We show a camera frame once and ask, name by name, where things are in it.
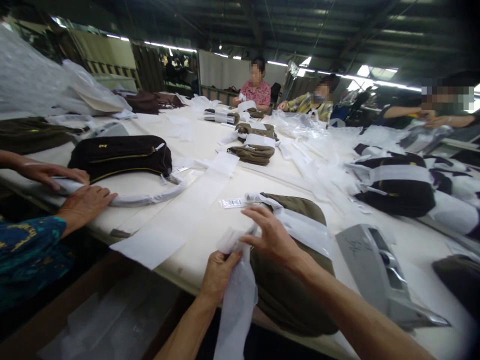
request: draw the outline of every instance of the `white packing paper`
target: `white packing paper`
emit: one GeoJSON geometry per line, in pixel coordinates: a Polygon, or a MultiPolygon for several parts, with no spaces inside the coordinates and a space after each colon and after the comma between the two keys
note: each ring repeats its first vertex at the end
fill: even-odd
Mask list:
{"type": "Polygon", "coordinates": [[[133,236],[110,248],[150,270],[168,259],[195,233],[229,182],[239,158],[219,153],[210,167],[133,236]]]}

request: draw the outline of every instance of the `plaid shirt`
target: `plaid shirt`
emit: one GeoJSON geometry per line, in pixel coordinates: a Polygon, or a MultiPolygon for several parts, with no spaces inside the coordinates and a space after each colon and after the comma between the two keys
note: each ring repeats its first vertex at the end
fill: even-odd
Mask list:
{"type": "MultiPolygon", "coordinates": [[[[285,111],[288,113],[307,114],[315,107],[313,104],[313,98],[313,95],[307,92],[296,99],[288,101],[288,108],[285,111]]],[[[333,110],[334,104],[331,101],[324,102],[318,107],[318,119],[323,122],[328,122],[333,110]]]]}

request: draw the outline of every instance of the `tag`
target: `tag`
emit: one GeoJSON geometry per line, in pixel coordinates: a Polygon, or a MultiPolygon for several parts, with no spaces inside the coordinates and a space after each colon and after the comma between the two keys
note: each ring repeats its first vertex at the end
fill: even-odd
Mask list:
{"type": "Polygon", "coordinates": [[[259,202],[247,201],[244,197],[222,199],[219,203],[223,209],[247,208],[249,206],[260,205],[259,202]]]}

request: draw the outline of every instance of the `black bag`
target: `black bag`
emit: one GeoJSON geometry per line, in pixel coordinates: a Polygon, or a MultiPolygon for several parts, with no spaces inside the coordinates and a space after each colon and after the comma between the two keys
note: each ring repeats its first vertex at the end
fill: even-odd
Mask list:
{"type": "Polygon", "coordinates": [[[154,135],[95,137],[78,143],[68,167],[85,170],[91,184],[127,172],[168,177],[172,153],[165,140],[154,135]]]}
{"type": "MultiPolygon", "coordinates": [[[[357,161],[355,164],[370,169],[386,165],[412,165],[426,168],[425,161],[420,156],[414,154],[373,158],[357,161]]],[[[370,187],[372,190],[365,190],[355,195],[355,197],[387,214],[420,218],[425,216],[435,206],[434,189],[428,182],[381,180],[374,182],[370,187]]]]}

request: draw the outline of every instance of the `ceiling light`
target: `ceiling light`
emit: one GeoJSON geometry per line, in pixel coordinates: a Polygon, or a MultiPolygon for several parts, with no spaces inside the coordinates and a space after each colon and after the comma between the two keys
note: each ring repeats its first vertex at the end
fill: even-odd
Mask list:
{"type": "Polygon", "coordinates": [[[285,66],[285,67],[288,66],[288,64],[284,64],[284,63],[282,63],[282,62],[276,62],[276,61],[267,61],[267,63],[272,64],[272,65],[285,66]]]}

